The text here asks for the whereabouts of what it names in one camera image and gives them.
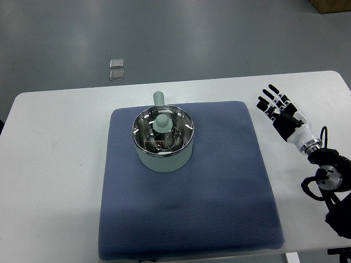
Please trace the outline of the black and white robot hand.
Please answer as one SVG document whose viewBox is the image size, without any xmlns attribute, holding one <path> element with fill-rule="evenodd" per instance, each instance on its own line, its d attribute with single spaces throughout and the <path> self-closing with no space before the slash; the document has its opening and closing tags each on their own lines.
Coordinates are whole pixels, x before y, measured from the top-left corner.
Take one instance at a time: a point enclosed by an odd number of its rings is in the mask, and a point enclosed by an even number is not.
<svg viewBox="0 0 351 263">
<path fill-rule="evenodd" d="M 321 139 L 312 131 L 312 124 L 298 107 L 272 84 L 263 89 L 265 98 L 259 97 L 257 108 L 273 123 L 273 127 L 285 142 L 295 145 L 297 150 L 309 155 L 322 148 Z"/>
</svg>

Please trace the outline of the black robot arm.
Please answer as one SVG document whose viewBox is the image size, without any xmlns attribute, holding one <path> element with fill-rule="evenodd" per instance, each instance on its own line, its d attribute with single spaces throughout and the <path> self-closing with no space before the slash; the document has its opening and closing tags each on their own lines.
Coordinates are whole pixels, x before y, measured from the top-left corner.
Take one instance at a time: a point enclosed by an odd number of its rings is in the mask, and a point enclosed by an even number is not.
<svg viewBox="0 0 351 263">
<path fill-rule="evenodd" d="M 325 221 L 341 237 L 350 239 L 350 195 L 343 199 L 337 193 L 350 191 L 350 160 L 338 151 L 319 148 L 308 155 L 308 161 L 318 169 L 314 176 L 305 178 L 301 188 L 328 208 Z"/>
</svg>

